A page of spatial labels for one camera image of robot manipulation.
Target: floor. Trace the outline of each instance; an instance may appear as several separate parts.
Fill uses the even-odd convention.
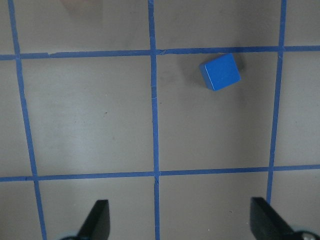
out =
[[[0,31],[1,240],[98,199],[110,240],[253,240],[253,196],[320,233],[318,0],[0,0]]]

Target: blue block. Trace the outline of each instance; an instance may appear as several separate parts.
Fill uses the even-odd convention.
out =
[[[199,67],[207,88],[213,91],[240,81],[240,74],[231,53],[203,63]]]

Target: cube top face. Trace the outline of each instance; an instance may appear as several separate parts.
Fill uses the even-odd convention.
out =
[[[200,65],[206,86],[217,91],[240,81],[240,74],[231,53]]]

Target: cube side face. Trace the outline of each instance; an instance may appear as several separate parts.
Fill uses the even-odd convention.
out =
[[[240,74],[231,53],[204,63],[214,91],[240,81]]]
[[[201,71],[201,74],[202,74],[202,77],[204,79],[206,87],[208,89],[214,91],[215,89],[214,89],[212,81],[211,81],[211,79],[209,77],[209,74],[208,74],[208,71],[207,71],[207,68],[206,68],[206,64],[205,63],[200,64],[199,68],[200,68],[200,71]]]

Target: vertical blue tape strip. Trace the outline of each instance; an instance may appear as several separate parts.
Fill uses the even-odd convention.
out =
[[[151,101],[153,124],[153,166],[154,166],[154,234],[160,240],[160,200],[159,200],[159,138],[158,138],[158,102],[157,102],[157,48],[155,34],[154,0],[148,0],[148,20],[151,60]]]
[[[27,141],[28,152],[29,152],[32,178],[33,178],[33,182],[34,182],[34,191],[35,191],[35,198],[36,198],[41,234],[42,234],[42,239],[47,240],[47,233],[46,233],[44,213],[43,213],[42,202],[41,202],[41,194],[40,194],[40,188],[39,188],[34,146],[33,146],[32,136],[31,136],[29,115],[28,115],[28,109],[27,109],[27,101],[25,98],[25,87],[24,87],[24,78],[23,78],[23,70],[22,70],[22,61],[21,61],[21,57],[20,57],[20,46],[19,46],[19,41],[18,41],[18,32],[17,32],[17,26],[16,26],[16,17],[15,17],[15,6],[14,6],[13,0],[8,0],[8,9],[9,9],[9,15],[10,15],[12,40],[13,40],[14,53],[15,53],[16,75],[17,75],[17,80],[18,80],[19,95],[20,95],[21,108],[22,108],[22,116],[23,116],[24,129],[25,129],[26,141]]]
[[[272,184],[273,184],[273,177],[274,177],[274,163],[275,163],[275,151],[276,151],[277,128],[278,128],[282,66],[283,66],[283,57],[284,57],[284,50],[285,50],[284,43],[285,43],[285,29],[286,29],[286,11],[287,11],[287,0],[282,0],[280,30],[279,30],[279,51],[278,51],[278,61],[277,61],[277,68],[276,68],[273,120],[272,120],[272,132],[271,132],[271,143],[270,143],[270,159],[269,159],[268,180],[267,180],[267,189],[266,189],[266,201],[269,204],[271,203]]]

